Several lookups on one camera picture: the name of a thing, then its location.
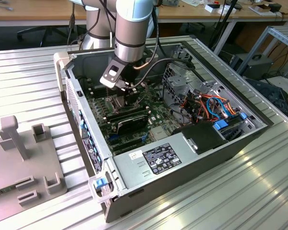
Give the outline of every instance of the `motherboard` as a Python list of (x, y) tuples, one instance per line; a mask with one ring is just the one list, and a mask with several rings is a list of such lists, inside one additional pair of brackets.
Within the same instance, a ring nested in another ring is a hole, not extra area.
[(114, 155), (166, 138), (188, 122), (171, 114), (159, 86), (143, 84), (131, 105), (121, 105), (119, 97), (109, 93), (100, 98), (87, 96), (87, 101)]

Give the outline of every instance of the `power supply label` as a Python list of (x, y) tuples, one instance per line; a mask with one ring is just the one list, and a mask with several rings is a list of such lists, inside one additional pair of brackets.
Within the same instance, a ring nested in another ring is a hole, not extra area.
[(143, 156), (156, 175), (181, 164), (180, 159), (169, 143), (143, 152)]

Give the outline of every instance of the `ventilation grille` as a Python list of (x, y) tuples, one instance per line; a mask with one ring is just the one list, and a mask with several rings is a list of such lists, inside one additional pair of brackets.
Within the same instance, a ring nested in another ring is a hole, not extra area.
[(74, 95), (74, 90), (70, 86), (69, 79), (66, 79), (66, 86), (67, 86), (67, 99), (69, 101), (70, 107), (72, 108), (72, 114), (76, 119), (77, 124), (80, 124), (80, 116), (79, 116), (79, 109), (76, 97)]
[(234, 66), (234, 71), (237, 71), (237, 69), (239, 69), (239, 67), (240, 67), (240, 65), (242, 64), (242, 59), (241, 58), (239, 58), (239, 60), (238, 60), (238, 62), (235, 64), (235, 66)]

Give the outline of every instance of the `blue clip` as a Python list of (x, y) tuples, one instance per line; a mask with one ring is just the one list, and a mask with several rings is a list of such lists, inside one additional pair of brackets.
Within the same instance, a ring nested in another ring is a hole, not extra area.
[(93, 183), (94, 183), (95, 188), (99, 189), (103, 186), (106, 186), (108, 184), (108, 180), (105, 177), (103, 177), (103, 178), (95, 180)]
[(245, 113), (240, 113), (240, 116), (242, 117), (243, 120), (245, 120), (248, 117)]
[(82, 119), (81, 121), (80, 121), (80, 128), (83, 128), (84, 127), (84, 120)]
[(216, 121), (213, 126), (214, 126), (217, 130), (220, 130), (220, 129), (228, 126), (228, 124), (227, 124), (226, 121), (224, 121), (224, 120), (219, 120), (219, 121)]

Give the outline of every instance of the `expansion slot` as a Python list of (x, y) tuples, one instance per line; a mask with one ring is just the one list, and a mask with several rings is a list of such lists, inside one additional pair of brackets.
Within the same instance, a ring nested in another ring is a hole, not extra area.
[(124, 149), (126, 147), (129, 147), (129, 146), (135, 145), (135, 144), (140, 143), (140, 142), (142, 142), (142, 138), (137, 138), (135, 140), (128, 141), (126, 143), (123, 143), (123, 144), (120, 144), (118, 146), (112, 147), (112, 149), (113, 149), (113, 151), (117, 151), (117, 150), (121, 150), (121, 149)]

